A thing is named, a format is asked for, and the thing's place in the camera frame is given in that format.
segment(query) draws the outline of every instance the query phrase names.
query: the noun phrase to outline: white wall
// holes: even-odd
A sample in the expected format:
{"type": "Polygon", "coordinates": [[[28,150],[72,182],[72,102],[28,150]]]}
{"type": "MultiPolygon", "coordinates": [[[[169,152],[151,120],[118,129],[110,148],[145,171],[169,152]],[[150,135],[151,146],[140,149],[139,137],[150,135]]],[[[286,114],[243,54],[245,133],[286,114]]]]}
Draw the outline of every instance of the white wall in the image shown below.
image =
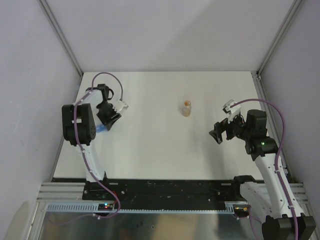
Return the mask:
{"type": "Polygon", "coordinates": [[[255,71],[293,0],[47,0],[82,70],[255,71]]]}
{"type": "Polygon", "coordinates": [[[319,23],[320,1],[306,0],[262,75],[268,98],[280,107],[286,118],[287,160],[294,176],[305,185],[318,225],[320,225],[319,23]]]}
{"type": "Polygon", "coordinates": [[[79,76],[36,0],[2,1],[0,33],[0,239],[19,240],[52,171],[61,106],[79,76]]]}

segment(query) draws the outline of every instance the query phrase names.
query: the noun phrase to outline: white table surface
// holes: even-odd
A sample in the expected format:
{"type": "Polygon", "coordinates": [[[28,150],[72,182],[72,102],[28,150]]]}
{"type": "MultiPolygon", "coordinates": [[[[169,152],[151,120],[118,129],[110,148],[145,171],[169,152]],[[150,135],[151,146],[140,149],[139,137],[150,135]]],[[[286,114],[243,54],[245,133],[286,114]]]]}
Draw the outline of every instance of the white table surface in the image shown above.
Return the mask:
{"type": "MultiPolygon", "coordinates": [[[[77,98],[91,86],[97,72],[86,72],[77,98]]],[[[123,100],[129,108],[110,131],[97,133],[95,148],[108,178],[230,180],[238,175],[262,176],[246,154],[245,142],[234,138],[218,145],[209,135],[216,122],[226,118],[223,105],[233,99],[257,98],[249,71],[113,72],[123,84],[123,100]],[[185,100],[191,115],[181,114],[185,100]]],[[[118,82],[100,75],[120,98],[118,82]]],[[[246,118],[258,102],[242,104],[246,118]]],[[[83,160],[64,141],[55,178],[85,178],[83,160]]]]}

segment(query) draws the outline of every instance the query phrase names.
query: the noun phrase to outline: blue object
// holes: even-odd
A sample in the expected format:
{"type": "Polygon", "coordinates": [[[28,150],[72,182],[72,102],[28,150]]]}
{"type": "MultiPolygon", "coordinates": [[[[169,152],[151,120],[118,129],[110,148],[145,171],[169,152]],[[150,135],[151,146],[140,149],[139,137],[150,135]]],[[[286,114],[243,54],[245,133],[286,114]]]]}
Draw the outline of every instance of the blue object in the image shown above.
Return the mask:
{"type": "Polygon", "coordinates": [[[100,124],[100,125],[95,126],[95,129],[96,129],[96,133],[97,133],[97,134],[98,134],[98,133],[101,133],[101,132],[103,132],[103,131],[108,131],[107,128],[106,128],[106,126],[103,125],[103,124],[100,124]]]}

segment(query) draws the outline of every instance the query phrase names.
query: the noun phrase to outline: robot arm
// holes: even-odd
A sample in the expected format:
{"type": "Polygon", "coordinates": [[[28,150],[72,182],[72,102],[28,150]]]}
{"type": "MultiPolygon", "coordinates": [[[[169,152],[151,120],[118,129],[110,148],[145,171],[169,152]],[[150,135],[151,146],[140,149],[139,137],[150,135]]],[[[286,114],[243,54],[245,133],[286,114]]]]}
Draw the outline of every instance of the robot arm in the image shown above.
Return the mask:
{"type": "Polygon", "coordinates": [[[316,223],[312,216],[305,216],[290,188],[281,161],[275,166],[278,146],[274,139],[267,136],[267,115],[261,110],[249,110],[246,122],[240,114],[241,107],[230,100],[223,106],[228,118],[214,125],[209,134],[218,144],[223,142],[222,133],[226,131],[226,139],[237,137],[245,141],[245,150],[258,167],[264,180],[268,196],[261,192],[252,176],[236,176],[233,189],[236,195],[245,198],[257,213],[262,222],[262,234],[265,240],[287,240],[294,235],[294,221],[291,208],[294,208],[298,219],[299,239],[308,240],[316,223]],[[285,190],[278,178],[281,174],[288,195],[293,205],[288,203],[285,190]]]}
{"type": "Polygon", "coordinates": [[[62,107],[62,125],[64,139],[76,147],[81,158],[82,155],[85,155],[86,180],[95,183],[96,180],[91,173],[99,181],[106,178],[106,172],[100,164],[94,141],[92,141],[96,137],[96,126],[103,124],[107,130],[110,130],[121,117],[120,111],[127,107],[127,104],[121,100],[114,104],[109,103],[108,101],[113,98],[114,92],[105,84],[98,84],[92,90],[87,89],[86,94],[89,91],[91,91],[90,94],[78,105],[76,113],[78,137],[82,147],[77,144],[75,138],[73,104],[62,107]]]}

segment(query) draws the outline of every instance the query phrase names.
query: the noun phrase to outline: small glass jar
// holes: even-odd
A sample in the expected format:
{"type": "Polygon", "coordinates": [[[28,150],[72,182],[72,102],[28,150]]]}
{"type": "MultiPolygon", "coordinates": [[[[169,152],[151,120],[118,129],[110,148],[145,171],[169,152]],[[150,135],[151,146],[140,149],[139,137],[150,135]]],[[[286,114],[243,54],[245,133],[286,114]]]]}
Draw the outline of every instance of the small glass jar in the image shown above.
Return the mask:
{"type": "Polygon", "coordinates": [[[182,115],[185,117],[189,117],[190,114],[191,114],[191,102],[184,101],[183,107],[182,107],[182,115]]]}

